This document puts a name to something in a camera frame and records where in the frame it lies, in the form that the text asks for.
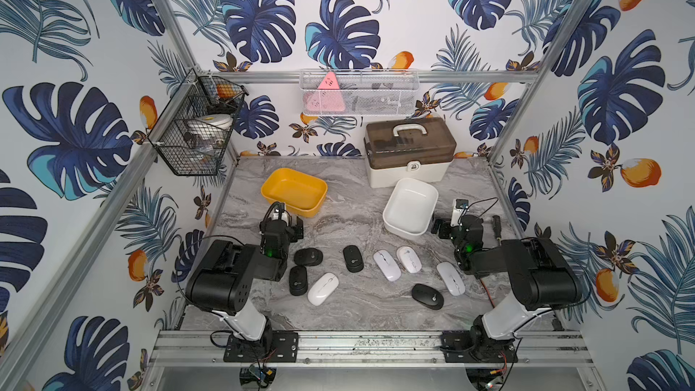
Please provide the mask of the black mouse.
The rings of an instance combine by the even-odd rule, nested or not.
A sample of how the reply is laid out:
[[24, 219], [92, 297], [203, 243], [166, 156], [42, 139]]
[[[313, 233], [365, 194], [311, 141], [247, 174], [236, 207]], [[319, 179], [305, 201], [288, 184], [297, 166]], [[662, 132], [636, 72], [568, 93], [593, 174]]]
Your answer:
[[289, 290], [292, 296], [302, 296], [309, 289], [308, 272], [305, 266], [296, 265], [289, 275]]
[[364, 270], [364, 259], [356, 245], [348, 245], [343, 249], [343, 257], [350, 273], [360, 273]]
[[411, 296], [416, 302], [433, 311], [439, 311], [445, 304], [445, 299], [439, 291], [421, 283], [413, 286]]
[[323, 262], [323, 253], [317, 248], [303, 248], [294, 254], [293, 260], [298, 266], [318, 266]]

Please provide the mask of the yellow plastic bin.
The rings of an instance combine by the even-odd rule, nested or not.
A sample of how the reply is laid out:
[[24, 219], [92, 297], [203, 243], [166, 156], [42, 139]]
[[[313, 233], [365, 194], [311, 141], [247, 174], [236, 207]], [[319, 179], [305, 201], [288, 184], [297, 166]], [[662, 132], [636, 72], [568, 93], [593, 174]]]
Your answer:
[[279, 168], [266, 179], [261, 194], [270, 204], [282, 202], [288, 212], [313, 218], [318, 215], [328, 189], [328, 184], [320, 178], [291, 168]]

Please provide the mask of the white plastic bin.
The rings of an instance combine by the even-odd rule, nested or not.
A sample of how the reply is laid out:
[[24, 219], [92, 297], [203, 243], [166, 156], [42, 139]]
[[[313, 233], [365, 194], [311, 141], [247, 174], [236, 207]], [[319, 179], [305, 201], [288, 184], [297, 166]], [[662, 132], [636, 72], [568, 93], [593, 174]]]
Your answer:
[[429, 230], [438, 198], [439, 193], [431, 184], [400, 179], [382, 214], [385, 228], [399, 237], [417, 240]]

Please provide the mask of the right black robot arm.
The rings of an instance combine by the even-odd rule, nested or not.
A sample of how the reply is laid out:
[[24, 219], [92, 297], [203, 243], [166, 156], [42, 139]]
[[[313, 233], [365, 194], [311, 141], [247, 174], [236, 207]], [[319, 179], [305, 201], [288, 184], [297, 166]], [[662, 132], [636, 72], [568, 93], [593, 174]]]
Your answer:
[[472, 215], [471, 207], [467, 200], [456, 199], [450, 218], [432, 218], [431, 232], [452, 242], [454, 260], [461, 272], [479, 280], [497, 273], [508, 275], [511, 293], [476, 318], [469, 331], [474, 346], [512, 342], [515, 333], [535, 318], [581, 304], [582, 284], [550, 239], [504, 240], [501, 218], [493, 215], [497, 245], [486, 247], [483, 218]]

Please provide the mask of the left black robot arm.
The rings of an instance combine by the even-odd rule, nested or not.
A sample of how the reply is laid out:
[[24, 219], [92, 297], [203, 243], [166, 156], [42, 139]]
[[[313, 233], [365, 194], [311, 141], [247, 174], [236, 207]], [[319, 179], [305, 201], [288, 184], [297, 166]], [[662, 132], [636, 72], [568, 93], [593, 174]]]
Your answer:
[[275, 201], [259, 229], [259, 244], [244, 244], [231, 235], [208, 236], [210, 244], [188, 279], [185, 297], [221, 319], [238, 340], [267, 346], [273, 330], [250, 300], [252, 285], [255, 280], [282, 280], [290, 246], [303, 238], [303, 221]]

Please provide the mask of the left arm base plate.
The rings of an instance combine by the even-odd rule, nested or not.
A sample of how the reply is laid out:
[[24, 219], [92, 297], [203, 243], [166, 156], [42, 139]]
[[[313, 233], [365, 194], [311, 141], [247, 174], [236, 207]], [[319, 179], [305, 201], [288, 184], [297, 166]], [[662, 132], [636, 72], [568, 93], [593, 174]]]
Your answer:
[[295, 363], [299, 342], [299, 333], [292, 331], [271, 331], [257, 341], [230, 336], [223, 360], [225, 363]]

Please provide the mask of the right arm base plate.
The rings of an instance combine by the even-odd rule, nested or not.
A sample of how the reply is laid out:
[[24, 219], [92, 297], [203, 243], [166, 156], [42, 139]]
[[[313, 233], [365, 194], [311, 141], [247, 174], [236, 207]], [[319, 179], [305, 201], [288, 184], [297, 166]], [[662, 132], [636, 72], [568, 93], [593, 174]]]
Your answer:
[[515, 340], [494, 340], [477, 328], [443, 332], [439, 349], [446, 363], [503, 364], [518, 361]]

